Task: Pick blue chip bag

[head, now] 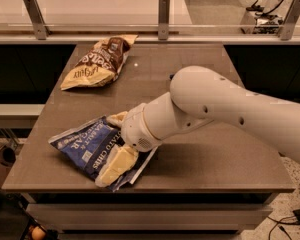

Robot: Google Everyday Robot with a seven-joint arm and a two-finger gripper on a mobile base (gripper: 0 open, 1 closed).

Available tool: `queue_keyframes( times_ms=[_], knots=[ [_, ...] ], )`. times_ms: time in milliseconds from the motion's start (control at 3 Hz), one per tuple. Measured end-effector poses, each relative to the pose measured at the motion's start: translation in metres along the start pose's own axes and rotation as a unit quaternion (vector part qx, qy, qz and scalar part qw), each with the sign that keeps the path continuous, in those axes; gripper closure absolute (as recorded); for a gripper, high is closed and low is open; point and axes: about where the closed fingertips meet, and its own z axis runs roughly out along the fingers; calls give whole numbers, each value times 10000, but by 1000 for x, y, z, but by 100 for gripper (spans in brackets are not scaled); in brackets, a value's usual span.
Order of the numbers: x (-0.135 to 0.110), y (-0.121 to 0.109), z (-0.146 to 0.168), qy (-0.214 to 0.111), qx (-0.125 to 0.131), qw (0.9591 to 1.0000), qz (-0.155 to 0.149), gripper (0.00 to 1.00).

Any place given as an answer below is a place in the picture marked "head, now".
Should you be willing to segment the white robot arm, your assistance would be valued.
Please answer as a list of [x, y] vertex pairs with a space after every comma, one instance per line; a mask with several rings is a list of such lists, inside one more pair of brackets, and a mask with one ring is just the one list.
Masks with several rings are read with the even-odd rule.
[[111, 185], [134, 166], [140, 152], [213, 120], [246, 131], [300, 164], [300, 103], [254, 93], [213, 70], [188, 66], [173, 75], [167, 93], [108, 118], [121, 128], [125, 145], [110, 152], [95, 184]]

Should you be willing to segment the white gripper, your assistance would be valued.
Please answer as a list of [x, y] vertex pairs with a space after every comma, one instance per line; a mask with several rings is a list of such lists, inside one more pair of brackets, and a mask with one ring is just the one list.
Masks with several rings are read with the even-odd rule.
[[122, 174], [130, 170], [135, 165], [139, 152], [148, 152], [162, 144], [151, 134], [146, 125], [145, 106], [145, 103], [141, 103], [129, 112], [123, 111], [106, 118], [109, 124], [121, 128], [121, 136], [126, 144], [115, 145], [112, 148], [106, 164], [95, 179], [98, 187], [110, 186]]

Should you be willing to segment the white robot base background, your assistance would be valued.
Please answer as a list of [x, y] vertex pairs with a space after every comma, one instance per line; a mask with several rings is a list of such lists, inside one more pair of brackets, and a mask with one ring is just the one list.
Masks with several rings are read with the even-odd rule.
[[240, 22], [244, 34], [278, 34], [283, 24], [283, 17], [276, 10], [285, 0], [267, 0], [262, 6], [255, 1], [245, 8]]

